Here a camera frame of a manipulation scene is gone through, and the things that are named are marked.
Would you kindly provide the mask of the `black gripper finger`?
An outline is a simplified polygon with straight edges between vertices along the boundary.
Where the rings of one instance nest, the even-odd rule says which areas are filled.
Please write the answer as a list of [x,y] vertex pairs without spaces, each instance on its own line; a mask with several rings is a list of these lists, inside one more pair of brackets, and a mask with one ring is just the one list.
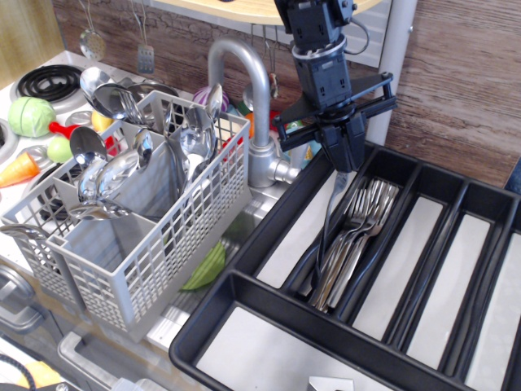
[[319,143],[337,171],[346,170],[346,155],[341,129],[335,125],[319,125]]
[[365,128],[363,115],[355,111],[341,126],[340,171],[358,170],[365,159]]

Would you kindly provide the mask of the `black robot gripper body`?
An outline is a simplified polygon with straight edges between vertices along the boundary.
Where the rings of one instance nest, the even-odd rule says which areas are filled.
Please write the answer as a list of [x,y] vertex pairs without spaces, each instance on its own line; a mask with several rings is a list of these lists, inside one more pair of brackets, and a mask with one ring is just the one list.
[[310,141],[319,143],[319,125],[340,128],[355,111],[366,121],[396,107],[393,75],[377,73],[352,79],[349,76],[343,34],[296,34],[291,54],[302,95],[273,124],[284,151]]

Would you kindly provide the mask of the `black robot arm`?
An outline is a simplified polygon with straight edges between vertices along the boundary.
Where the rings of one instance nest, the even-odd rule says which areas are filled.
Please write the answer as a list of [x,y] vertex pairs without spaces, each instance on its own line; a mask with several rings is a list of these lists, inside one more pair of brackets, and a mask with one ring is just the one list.
[[352,1],[278,1],[302,95],[273,119],[284,151],[315,141],[339,172],[365,160],[366,122],[396,107],[393,75],[385,72],[352,79],[345,58],[345,25],[352,23]]

